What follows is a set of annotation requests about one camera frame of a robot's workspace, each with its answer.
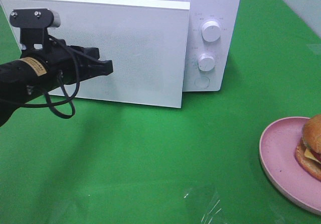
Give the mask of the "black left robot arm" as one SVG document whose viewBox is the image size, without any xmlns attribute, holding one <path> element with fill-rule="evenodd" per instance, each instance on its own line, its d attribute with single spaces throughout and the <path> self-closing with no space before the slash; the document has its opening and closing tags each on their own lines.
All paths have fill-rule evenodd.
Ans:
<svg viewBox="0 0 321 224">
<path fill-rule="evenodd" d="M 72 100 L 80 82 L 113 72 L 112 61 L 99 58 L 98 48 L 52 38 L 47 50 L 24 50 L 20 59 L 2 64 L 1 125 L 20 107 L 48 108 L 63 119 L 74 116 Z"/>
</svg>

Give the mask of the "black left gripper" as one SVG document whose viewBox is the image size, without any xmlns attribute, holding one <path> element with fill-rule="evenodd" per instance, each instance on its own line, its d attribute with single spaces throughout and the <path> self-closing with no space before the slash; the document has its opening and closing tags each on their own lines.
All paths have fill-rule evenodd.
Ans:
<svg viewBox="0 0 321 224">
<path fill-rule="evenodd" d="M 80 83 L 113 72 L 112 60 L 99 61 L 95 47 L 68 46 L 62 39 L 50 39 L 51 51 L 22 51 L 20 59 L 1 65 L 1 103 L 28 103 L 44 96 L 51 103 L 49 92 L 60 88 L 71 102 Z"/>
</svg>

